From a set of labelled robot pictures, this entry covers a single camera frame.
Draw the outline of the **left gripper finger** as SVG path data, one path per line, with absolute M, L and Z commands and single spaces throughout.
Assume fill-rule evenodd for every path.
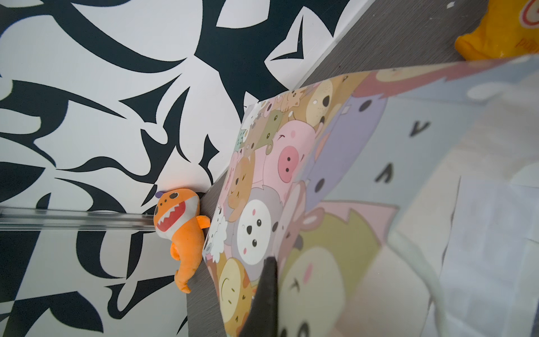
M 241 337 L 277 336 L 279 312 L 277 267 L 275 257 L 270 256 L 265 259 L 251 311 L 240 332 Z

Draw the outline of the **orange shark plush toy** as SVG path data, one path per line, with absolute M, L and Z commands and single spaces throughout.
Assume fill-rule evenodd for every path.
M 157 235 L 171 242 L 171 257 L 180 263 L 174 275 L 176 286 L 189 294 L 188 282 L 202 262 L 204 230 L 211 225 L 210 218 L 200 214 L 199 195 L 186 188 L 163 193 L 153 223 Z

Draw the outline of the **yellow snack packet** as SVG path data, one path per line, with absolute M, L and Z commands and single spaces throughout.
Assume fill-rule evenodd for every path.
M 537 54 L 538 0 L 490 0 L 479 26 L 455 48 L 466 60 Z

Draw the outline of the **patterned paper gift bag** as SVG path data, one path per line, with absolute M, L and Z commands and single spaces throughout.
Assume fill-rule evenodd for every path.
M 206 238 L 227 336 L 240 336 L 266 258 L 277 260 L 277 336 L 345 333 L 356 292 L 385 249 L 419 276 L 435 331 L 444 295 L 394 227 L 445 155 L 536 56 L 340 75 L 248 107 Z

